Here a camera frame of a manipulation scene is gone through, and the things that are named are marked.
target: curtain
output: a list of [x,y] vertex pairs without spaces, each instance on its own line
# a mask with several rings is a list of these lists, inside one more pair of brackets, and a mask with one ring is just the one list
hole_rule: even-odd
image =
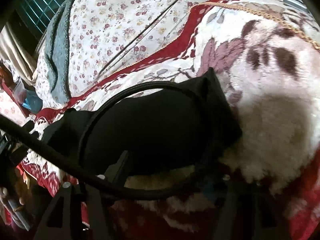
[[18,75],[30,86],[36,83],[37,62],[22,47],[17,37],[14,35],[10,25],[7,23],[0,33],[0,59],[10,61]]

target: blue-gray towel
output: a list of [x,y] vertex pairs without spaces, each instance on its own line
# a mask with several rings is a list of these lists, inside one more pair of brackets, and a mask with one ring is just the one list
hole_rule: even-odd
[[65,0],[47,28],[44,60],[48,66],[48,81],[53,99],[66,104],[70,98],[69,72],[69,22],[75,0]]

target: blue object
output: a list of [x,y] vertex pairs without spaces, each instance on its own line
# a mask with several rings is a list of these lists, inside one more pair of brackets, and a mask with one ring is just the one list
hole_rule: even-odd
[[27,90],[27,96],[22,106],[30,110],[33,114],[37,114],[42,109],[42,100],[36,92]]

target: red and white blanket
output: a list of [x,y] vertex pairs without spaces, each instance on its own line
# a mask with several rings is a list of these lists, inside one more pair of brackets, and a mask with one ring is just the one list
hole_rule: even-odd
[[[319,26],[282,0],[209,2],[214,3],[191,8],[181,35],[163,49],[108,76],[67,107],[43,109],[35,130],[42,135],[67,108],[94,111],[133,85],[182,82],[212,67],[243,130],[221,162],[239,169],[247,182],[268,177],[292,239],[308,239],[320,220],[320,51],[297,30],[320,41]],[[73,180],[32,151],[22,165],[52,195],[63,181]],[[160,202],[119,201],[112,214],[126,238],[206,239],[215,208],[194,193]]]

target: metal grid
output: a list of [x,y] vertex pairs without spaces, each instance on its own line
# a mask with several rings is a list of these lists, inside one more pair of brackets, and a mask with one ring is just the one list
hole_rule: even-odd
[[22,0],[17,12],[31,33],[40,40],[50,20],[65,0]]

